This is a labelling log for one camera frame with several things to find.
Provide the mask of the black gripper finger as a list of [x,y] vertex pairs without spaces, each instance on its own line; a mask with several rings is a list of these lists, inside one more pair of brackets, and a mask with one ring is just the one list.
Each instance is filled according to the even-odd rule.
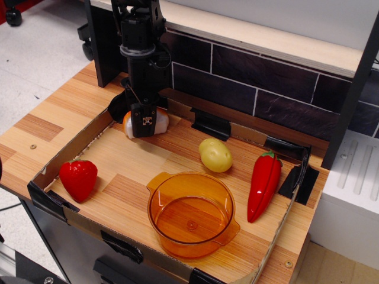
[[131,124],[134,137],[154,135],[156,120],[157,107],[155,104],[143,105],[139,102],[131,104]]

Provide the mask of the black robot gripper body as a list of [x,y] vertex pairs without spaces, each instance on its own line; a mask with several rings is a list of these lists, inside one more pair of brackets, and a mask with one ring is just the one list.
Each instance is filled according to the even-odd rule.
[[122,81],[126,108],[132,105],[156,106],[159,92],[171,86],[171,52],[166,44],[154,44],[148,49],[129,49],[120,46],[127,58],[128,77]]

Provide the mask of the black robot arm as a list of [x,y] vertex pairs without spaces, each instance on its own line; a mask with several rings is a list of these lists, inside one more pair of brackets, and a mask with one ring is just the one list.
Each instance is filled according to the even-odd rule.
[[128,76],[121,81],[124,98],[111,112],[130,139],[165,133],[169,117],[160,91],[171,87],[172,57],[160,38],[166,19],[159,1],[112,1],[120,53]]

